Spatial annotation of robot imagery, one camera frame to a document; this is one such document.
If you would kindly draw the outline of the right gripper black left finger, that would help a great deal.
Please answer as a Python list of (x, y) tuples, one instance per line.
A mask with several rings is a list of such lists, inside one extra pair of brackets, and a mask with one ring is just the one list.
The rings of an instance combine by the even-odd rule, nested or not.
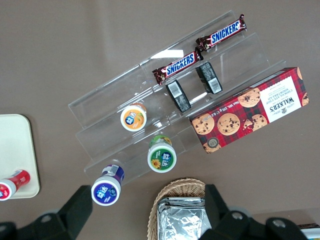
[(93, 211), (91, 187), (82, 185), (58, 212), (50, 212), (19, 230), (21, 240), (75, 240)]

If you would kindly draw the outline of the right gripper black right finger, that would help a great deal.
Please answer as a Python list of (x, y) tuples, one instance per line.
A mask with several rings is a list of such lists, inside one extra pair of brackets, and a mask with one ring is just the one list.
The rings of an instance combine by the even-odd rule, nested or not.
[(205, 212), (211, 228), (202, 234), (201, 240), (243, 240), (249, 231), (249, 217), (239, 210), (230, 210), (213, 184), (205, 186)]

